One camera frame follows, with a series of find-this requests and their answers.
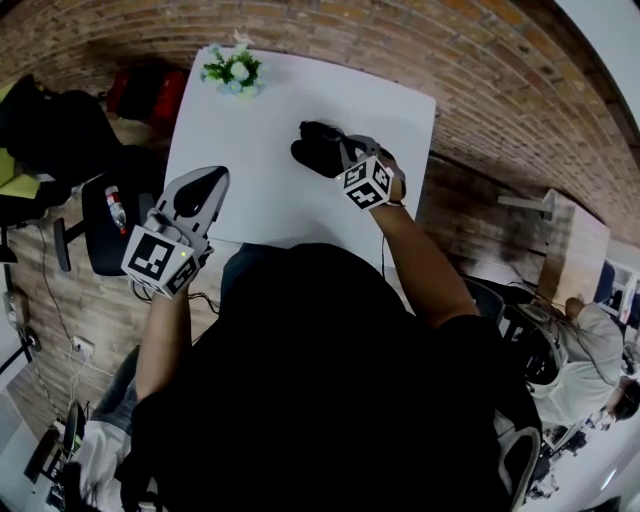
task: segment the black shirt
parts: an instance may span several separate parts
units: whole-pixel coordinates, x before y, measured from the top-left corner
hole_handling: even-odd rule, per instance
[[[123,502],[153,476],[171,512],[506,509],[494,412],[528,394],[500,341],[479,317],[425,328],[346,251],[285,251],[234,282],[174,382],[135,409]]]

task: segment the floor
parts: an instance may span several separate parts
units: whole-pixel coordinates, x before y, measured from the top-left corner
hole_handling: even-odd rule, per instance
[[[166,158],[168,141],[154,136],[146,126],[121,120],[113,120],[112,125],[124,143],[151,147]],[[417,221],[461,272],[502,284],[536,283],[543,261],[544,244],[539,242],[544,239],[543,224],[532,212],[496,205],[500,193],[505,191],[481,176],[431,159]],[[109,384],[108,374],[140,342],[149,307],[131,294],[125,278],[93,273],[83,237],[69,246],[71,272],[62,272],[53,245],[53,222],[58,217],[64,217],[67,226],[80,220],[79,197],[51,209],[40,221],[44,243],[35,225],[9,236],[19,259],[13,268],[14,280],[29,296],[31,325],[40,337],[42,351],[9,384],[8,391],[36,437],[56,417],[66,417],[72,393],[83,405],[98,403]],[[222,268],[239,245],[215,243],[214,248],[216,252],[191,288],[217,301]],[[43,271],[68,335],[95,344],[90,366],[83,366],[79,356],[69,355],[68,336]],[[403,297],[393,271],[387,272],[387,279]],[[216,317],[201,299],[191,301],[191,313],[195,339]]]

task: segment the brick wall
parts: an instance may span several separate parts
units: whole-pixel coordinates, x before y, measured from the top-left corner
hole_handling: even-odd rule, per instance
[[[433,149],[525,193],[558,188],[640,245],[640,172],[625,137],[584,63],[533,21],[532,5],[22,0],[0,21],[0,82],[32,72],[52,89],[105,90],[118,66],[157,58],[188,67],[200,47],[230,44],[239,28],[259,48],[434,96]]]

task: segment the person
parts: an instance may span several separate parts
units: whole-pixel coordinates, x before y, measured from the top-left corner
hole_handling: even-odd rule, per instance
[[[570,426],[603,407],[618,421],[636,413],[640,384],[621,376],[622,333],[602,308],[576,297],[566,301],[564,315],[540,303],[520,308],[537,328],[558,341],[559,371],[533,391],[543,422]]]
[[[513,404],[535,416],[533,401],[401,188],[362,214],[413,315],[375,268],[326,244],[243,245],[195,345],[187,292],[154,296],[116,473],[125,511],[510,509],[494,417]]]
[[[135,373],[140,347],[135,347],[113,376],[91,413],[80,448],[64,468],[66,509],[88,505],[104,512],[122,510],[116,469],[131,449],[132,413],[138,402]]]

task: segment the water bottle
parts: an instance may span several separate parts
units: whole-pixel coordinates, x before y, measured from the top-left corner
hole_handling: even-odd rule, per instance
[[[107,187],[104,191],[107,196],[107,204],[109,205],[109,212],[111,212],[111,218],[116,226],[120,229],[121,235],[127,234],[127,216],[124,213],[124,208],[120,202],[118,196],[118,187]]]

